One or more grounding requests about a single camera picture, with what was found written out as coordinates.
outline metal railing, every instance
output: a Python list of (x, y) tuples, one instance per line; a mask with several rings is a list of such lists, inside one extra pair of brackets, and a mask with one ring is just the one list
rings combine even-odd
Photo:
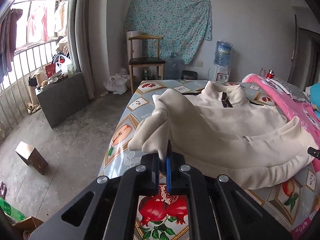
[(37, 42), (19, 48), (11, 62), (12, 71), (0, 85), (0, 141), (3, 142), (28, 113), (27, 103), (31, 102), (28, 80), (34, 71), (51, 63), (55, 51), (57, 37), (47, 42)]

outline wooden chair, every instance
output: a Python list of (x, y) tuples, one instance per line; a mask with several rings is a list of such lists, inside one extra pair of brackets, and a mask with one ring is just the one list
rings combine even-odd
[[(159, 58), (160, 40), (163, 40), (163, 37), (143, 34), (143, 35), (130, 37), (128, 40), (130, 41), (130, 61), (129, 61), (130, 83), (131, 83), (131, 92), (133, 94), (135, 91), (133, 88), (133, 68), (134, 67), (156, 66), (157, 67), (156, 78), (159, 79), (159, 66), (161, 66), (161, 70), (162, 70), (161, 77), (163, 79), (165, 60)], [(132, 40), (157, 40), (157, 57), (133, 58)]]

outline chair seat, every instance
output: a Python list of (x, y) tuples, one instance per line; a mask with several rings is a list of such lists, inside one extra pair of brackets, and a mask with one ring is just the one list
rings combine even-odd
[(129, 61), (129, 65), (142, 64), (165, 64), (165, 60), (158, 57), (135, 57)]

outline wall hanging sheet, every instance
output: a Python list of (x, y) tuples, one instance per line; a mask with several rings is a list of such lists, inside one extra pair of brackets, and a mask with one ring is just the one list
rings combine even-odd
[[(179, 57), (188, 64), (202, 41), (211, 40), (211, 28), (208, 0), (131, 0), (124, 36), (137, 30), (163, 36), (161, 58)], [(146, 55), (156, 56), (156, 41), (143, 43)]]

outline concrete floor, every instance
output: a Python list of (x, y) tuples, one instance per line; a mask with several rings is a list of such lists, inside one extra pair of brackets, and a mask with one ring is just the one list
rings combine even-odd
[[(98, 175), (105, 152), (131, 93), (109, 94), (51, 129), (42, 110), (25, 115), (0, 146), (5, 200), (26, 217), (46, 221)], [(49, 163), (42, 176), (16, 154), (20, 141)]]

